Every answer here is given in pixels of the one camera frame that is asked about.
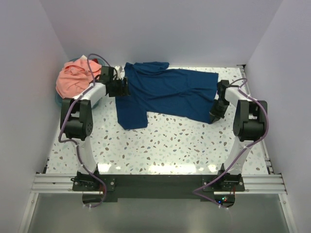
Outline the dark blue t shirt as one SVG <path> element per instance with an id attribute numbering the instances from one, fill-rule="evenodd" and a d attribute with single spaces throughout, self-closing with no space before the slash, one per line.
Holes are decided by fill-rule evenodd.
<path id="1" fill-rule="evenodd" d="M 167 62 L 126 63 L 124 71 L 130 95 L 115 98 L 123 129 L 146 128 L 148 112 L 211 123 L 218 73 L 169 68 Z"/>

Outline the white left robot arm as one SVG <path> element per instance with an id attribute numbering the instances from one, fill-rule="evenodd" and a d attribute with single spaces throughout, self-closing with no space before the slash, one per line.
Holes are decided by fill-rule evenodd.
<path id="1" fill-rule="evenodd" d="M 74 144 L 77 170 L 86 175 L 95 174 L 98 170 L 90 142 L 94 127 L 92 108 L 105 96 L 130 95 L 125 71 L 121 66 L 102 66 L 101 73 L 94 78 L 95 80 L 90 82 L 86 90 L 73 98 L 63 99 L 58 136 L 60 143 Z"/>

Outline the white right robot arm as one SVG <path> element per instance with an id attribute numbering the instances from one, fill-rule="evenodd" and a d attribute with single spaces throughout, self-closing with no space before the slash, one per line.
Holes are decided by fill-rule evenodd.
<path id="1" fill-rule="evenodd" d="M 233 120 L 234 144 L 225 163 L 224 173 L 240 175 L 252 147 L 262 141 L 269 129 L 267 102 L 257 100 L 242 91 L 238 85 L 221 80 L 217 84 L 218 98 L 209 112 L 210 121 L 225 117 L 229 105 L 236 108 Z"/>

